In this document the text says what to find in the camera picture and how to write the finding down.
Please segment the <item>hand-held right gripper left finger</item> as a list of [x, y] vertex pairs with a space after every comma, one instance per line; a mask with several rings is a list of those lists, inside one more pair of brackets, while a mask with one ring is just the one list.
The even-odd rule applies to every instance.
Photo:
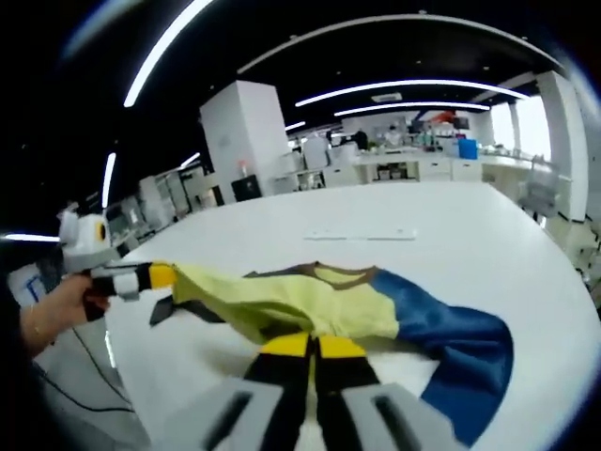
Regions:
[[281, 335], [262, 346], [246, 373], [208, 396], [201, 448], [293, 450], [306, 415], [312, 339]]

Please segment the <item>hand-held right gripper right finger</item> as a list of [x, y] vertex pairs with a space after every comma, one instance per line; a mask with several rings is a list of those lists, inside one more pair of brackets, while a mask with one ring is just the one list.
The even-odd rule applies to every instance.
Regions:
[[397, 383], [383, 383], [349, 338], [315, 340], [316, 418], [329, 450], [461, 450], [451, 421]]

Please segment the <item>person's left hand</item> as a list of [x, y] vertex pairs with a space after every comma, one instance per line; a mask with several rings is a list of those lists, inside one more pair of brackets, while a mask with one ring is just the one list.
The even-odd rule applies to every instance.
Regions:
[[66, 277], [39, 304], [43, 332], [60, 334], [101, 318], [110, 307], [107, 297], [93, 288], [87, 275]]

